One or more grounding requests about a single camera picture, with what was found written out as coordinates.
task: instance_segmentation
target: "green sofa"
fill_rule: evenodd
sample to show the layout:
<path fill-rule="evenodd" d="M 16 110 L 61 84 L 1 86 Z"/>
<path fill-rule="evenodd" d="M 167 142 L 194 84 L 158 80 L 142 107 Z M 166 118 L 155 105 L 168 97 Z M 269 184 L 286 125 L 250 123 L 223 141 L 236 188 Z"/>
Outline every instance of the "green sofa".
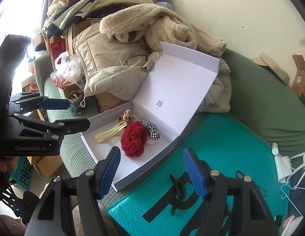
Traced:
<path fill-rule="evenodd" d="M 227 49 L 223 55 L 231 69 L 232 98 L 229 114 L 248 126 L 261 138 L 277 142 L 282 155 L 295 155 L 305 150 L 305 105 L 280 79 L 252 60 Z M 52 64 L 49 54 L 34 61 L 35 75 L 41 95 L 60 98 L 58 89 L 50 79 Z M 86 111 L 76 118 L 90 118 L 98 114 L 94 97 L 86 98 Z M 204 120 L 206 113 L 196 113 L 180 136 L 177 147 Z M 68 110 L 48 111 L 49 121 L 73 119 Z M 102 200 L 104 207 L 119 200 L 150 175 L 175 149 L 120 192 L 111 187 Z M 60 150 L 62 160 L 72 177 L 93 168 L 95 162 L 81 140 L 80 134 L 65 136 Z"/>

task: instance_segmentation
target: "blue gripper pad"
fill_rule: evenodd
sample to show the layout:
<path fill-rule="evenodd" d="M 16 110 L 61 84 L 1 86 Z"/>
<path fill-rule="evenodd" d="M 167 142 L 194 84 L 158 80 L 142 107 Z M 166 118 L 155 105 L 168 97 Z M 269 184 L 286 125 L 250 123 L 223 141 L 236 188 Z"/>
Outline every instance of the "blue gripper pad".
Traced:
<path fill-rule="evenodd" d="M 205 190 L 205 178 L 187 148 L 183 151 L 183 160 L 196 194 L 202 199 L 205 199 L 207 196 L 207 191 Z"/>
<path fill-rule="evenodd" d="M 121 160 L 121 151 L 117 147 L 111 161 L 106 167 L 103 176 L 101 178 L 100 192 L 99 192 L 100 198 L 103 198 L 106 194 L 108 194 L 116 170 L 118 169 L 118 166 L 120 164 L 120 160 Z"/>
<path fill-rule="evenodd" d="M 40 103 L 40 107 L 46 110 L 67 110 L 71 103 L 67 99 L 49 98 Z"/>

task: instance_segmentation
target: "white gift box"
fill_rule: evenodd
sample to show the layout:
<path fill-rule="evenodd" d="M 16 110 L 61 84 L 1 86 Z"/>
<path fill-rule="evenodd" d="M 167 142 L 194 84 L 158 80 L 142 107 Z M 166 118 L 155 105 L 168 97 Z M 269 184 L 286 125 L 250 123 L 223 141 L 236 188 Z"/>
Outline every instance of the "white gift box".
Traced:
<path fill-rule="evenodd" d="M 121 150 L 121 162 L 112 182 L 119 191 L 159 160 L 175 146 L 195 111 L 201 104 L 219 71 L 219 59 L 182 46 L 161 43 L 163 55 L 148 74 L 133 100 L 89 119 L 90 128 L 81 133 L 92 158 L 105 159 L 113 146 Z M 136 120 L 147 120 L 156 126 L 160 139 L 145 145 L 142 156 L 128 158 L 121 148 L 124 130 L 102 143 L 96 135 L 119 122 L 130 109 Z"/>

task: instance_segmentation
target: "qr code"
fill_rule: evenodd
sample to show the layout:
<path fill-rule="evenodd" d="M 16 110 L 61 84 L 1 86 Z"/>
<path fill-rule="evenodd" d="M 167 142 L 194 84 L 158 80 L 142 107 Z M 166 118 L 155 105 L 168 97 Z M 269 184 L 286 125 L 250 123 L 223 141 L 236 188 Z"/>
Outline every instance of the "qr code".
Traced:
<path fill-rule="evenodd" d="M 162 106 L 162 104 L 163 104 L 163 102 L 162 102 L 161 100 L 159 100 L 159 101 L 157 102 L 156 106 L 161 107 L 161 106 Z"/>

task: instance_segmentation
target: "box lid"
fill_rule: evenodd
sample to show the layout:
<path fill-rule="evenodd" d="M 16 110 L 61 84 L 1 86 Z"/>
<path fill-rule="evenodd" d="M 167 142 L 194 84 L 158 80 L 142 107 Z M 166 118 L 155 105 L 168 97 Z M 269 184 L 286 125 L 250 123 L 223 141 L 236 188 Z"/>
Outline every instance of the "box lid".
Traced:
<path fill-rule="evenodd" d="M 292 55 L 298 70 L 305 71 L 305 61 L 302 55 Z"/>
<path fill-rule="evenodd" d="M 133 102 L 180 135 L 216 78 L 220 61 L 186 47 L 161 46 L 163 55 Z"/>

